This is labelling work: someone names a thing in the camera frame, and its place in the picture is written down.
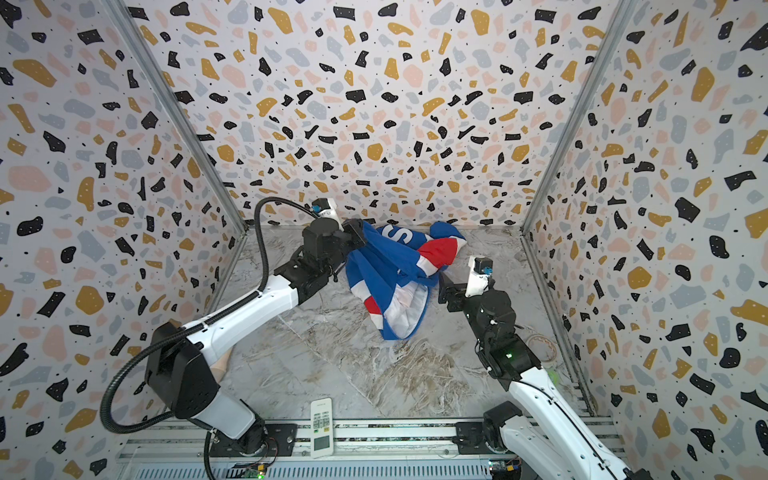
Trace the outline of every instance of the black corrugated hose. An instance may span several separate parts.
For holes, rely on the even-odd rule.
[[[167,337],[166,339],[162,339],[160,342],[153,343],[149,345],[147,348],[141,350],[134,358],[128,360],[125,363],[125,365],[123,365],[123,368],[120,369],[118,374],[114,376],[112,381],[109,382],[109,385],[107,386],[106,391],[104,391],[104,396],[101,397],[101,405],[99,408],[99,418],[101,419],[101,424],[104,426],[105,429],[107,429],[108,432],[121,433],[121,434],[134,433],[134,432],[138,432],[140,430],[146,429],[147,427],[150,427],[158,422],[162,422],[163,420],[169,419],[170,417],[174,416],[172,412],[165,412],[165,413],[161,413],[160,415],[156,415],[151,419],[144,420],[143,422],[134,423],[133,425],[122,425],[120,423],[117,423],[112,417],[112,401],[114,400],[114,396],[117,393],[118,388],[120,387],[120,384],[123,382],[123,380],[125,380],[125,377],[128,375],[128,373],[136,365],[138,365],[139,362],[147,358],[152,352],[155,352],[170,343],[181,340],[184,337],[192,335],[195,332],[199,332],[202,329],[204,329],[206,326],[214,324],[219,319],[229,315],[230,313],[239,309],[246,303],[257,298],[261,294],[261,292],[264,291],[264,289],[266,288],[266,283],[270,278],[270,264],[269,264],[269,260],[266,257],[266,247],[264,246],[264,238],[261,233],[260,218],[261,218],[262,207],[265,204],[268,204],[269,202],[279,202],[285,205],[290,205],[291,207],[301,210],[302,212],[304,212],[305,214],[309,215],[312,218],[318,217],[318,215],[314,211],[312,211],[312,209],[306,208],[303,205],[300,205],[291,200],[287,200],[285,198],[265,197],[259,200],[259,203],[256,204],[253,212],[253,220],[255,222],[255,230],[256,230],[256,242],[258,243],[259,250],[261,252],[261,263],[262,263],[261,283],[259,285],[258,290],[254,290],[249,296],[243,298],[239,302],[236,302],[228,306],[226,309],[216,312],[215,314],[212,315],[211,318],[206,320],[205,323],[198,323],[196,326],[193,326],[188,329],[183,329],[180,332],[177,332]],[[208,432],[208,435],[206,435],[206,446],[208,446],[209,444],[210,444],[210,432]],[[206,447],[204,449],[204,455],[206,458],[207,458],[207,452],[208,452],[208,448]],[[209,471],[210,471],[210,465],[209,465],[209,468],[206,469],[206,473],[208,473]],[[209,478],[213,480],[214,478],[213,474],[210,474]]]

